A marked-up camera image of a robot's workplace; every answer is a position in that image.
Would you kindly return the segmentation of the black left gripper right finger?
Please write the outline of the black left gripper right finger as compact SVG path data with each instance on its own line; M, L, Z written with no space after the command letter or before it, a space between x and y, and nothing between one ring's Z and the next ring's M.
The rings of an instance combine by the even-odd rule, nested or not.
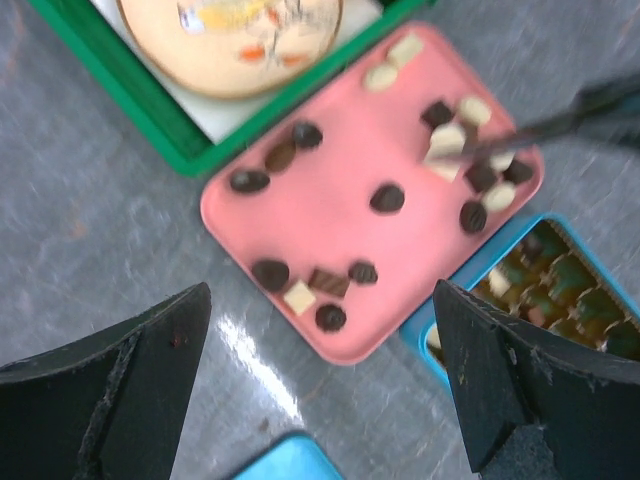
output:
M467 458L498 471L508 451L534 455L531 479L639 476L639 364L512 317L447 280L433 294Z

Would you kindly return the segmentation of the metal tongs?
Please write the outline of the metal tongs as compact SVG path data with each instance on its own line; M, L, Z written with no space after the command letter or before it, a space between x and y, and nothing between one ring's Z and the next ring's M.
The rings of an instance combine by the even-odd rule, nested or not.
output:
M502 136L434 152L428 163L477 162L561 137L577 136L639 150L639 73L626 73L580 89L564 110Z

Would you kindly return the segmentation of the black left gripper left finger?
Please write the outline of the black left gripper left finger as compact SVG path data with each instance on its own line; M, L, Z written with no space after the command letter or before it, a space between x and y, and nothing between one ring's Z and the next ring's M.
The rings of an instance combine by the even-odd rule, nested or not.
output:
M2 478L169 478L211 308L199 283L2 366Z

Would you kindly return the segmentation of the pink chocolate tray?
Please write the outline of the pink chocolate tray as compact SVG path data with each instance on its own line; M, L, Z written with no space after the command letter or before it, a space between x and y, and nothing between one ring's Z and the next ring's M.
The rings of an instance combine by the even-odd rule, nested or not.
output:
M272 127L206 185L201 217L207 230L244 269L273 258L289 266L289 288L307 285L315 268L348 277L350 265L373 263L378 281L350 280L344 298L311 289L316 303L296 316L283 295L270 300L326 361L361 362L455 273L539 189L544 162L538 151L521 155L533 170L505 210L485 229L464 233L462 205L474 193L463 175L447 180L422 163L429 132L421 113L432 103L455 105L475 95L491 109L484 137L513 124L481 79L433 26L411 22L389 34L299 108ZM318 125L322 143L299 153L255 194L229 184L240 169L261 169L266 153L298 120ZM323 332L316 310L333 303L344 327Z

